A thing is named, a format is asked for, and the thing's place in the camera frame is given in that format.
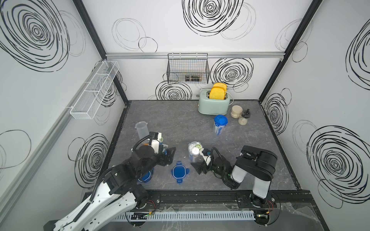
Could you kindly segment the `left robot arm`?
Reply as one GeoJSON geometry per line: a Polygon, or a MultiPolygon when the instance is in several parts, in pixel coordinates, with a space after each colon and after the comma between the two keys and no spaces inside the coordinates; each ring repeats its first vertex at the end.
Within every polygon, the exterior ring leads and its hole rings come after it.
{"type": "Polygon", "coordinates": [[[43,230],[98,231],[118,215],[145,207],[148,192],[138,180],[155,166],[172,164],[176,151],[164,148],[160,136],[151,132],[140,139],[128,159],[101,173],[89,197],[64,218],[48,221],[43,230]]]}

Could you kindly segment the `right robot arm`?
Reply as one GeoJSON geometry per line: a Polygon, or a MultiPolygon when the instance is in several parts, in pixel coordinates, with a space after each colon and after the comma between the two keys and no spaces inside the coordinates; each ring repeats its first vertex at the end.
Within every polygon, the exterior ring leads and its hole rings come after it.
{"type": "Polygon", "coordinates": [[[250,195],[252,205],[261,208],[267,203],[267,195],[278,160],[275,153],[245,145],[240,155],[236,157],[234,165],[231,165],[215,147],[202,148],[199,154],[202,160],[191,164],[199,175],[212,172],[229,189],[236,190],[245,176],[250,174],[254,176],[254,185],[250,195]]]}

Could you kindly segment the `clear plastic container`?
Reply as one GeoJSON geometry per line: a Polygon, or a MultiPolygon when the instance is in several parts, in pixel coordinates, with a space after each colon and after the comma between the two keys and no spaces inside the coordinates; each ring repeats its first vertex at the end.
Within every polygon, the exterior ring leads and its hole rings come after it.
{"type": "Polygon", "coordinates": [[[136,125],[135,125],[135,128],[136,128],[136,131],[138,133],[139,139],[142,139],[142,138],[146,137],[147,135],[149,135],[147,122],[145,122],[145,121],[137,122],[136,125]]]}

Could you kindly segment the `clear container blue lid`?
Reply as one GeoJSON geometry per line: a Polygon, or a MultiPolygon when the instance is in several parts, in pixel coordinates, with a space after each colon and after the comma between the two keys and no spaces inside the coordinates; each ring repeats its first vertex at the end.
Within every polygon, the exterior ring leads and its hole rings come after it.
{"type": "Polygon", "coordinates": [[[188,145],[189,160],[191,163],[201,162],[203,160],[201,149],[202,145],[198,141],[193,141],[188,145]]]}
{"type": "Polygon", "coordinates": [[[228,124],[228,119],[224,115],[217,115],[214,118],[214,133],[218,136],[222,133],[226,125],[228,124]]]}

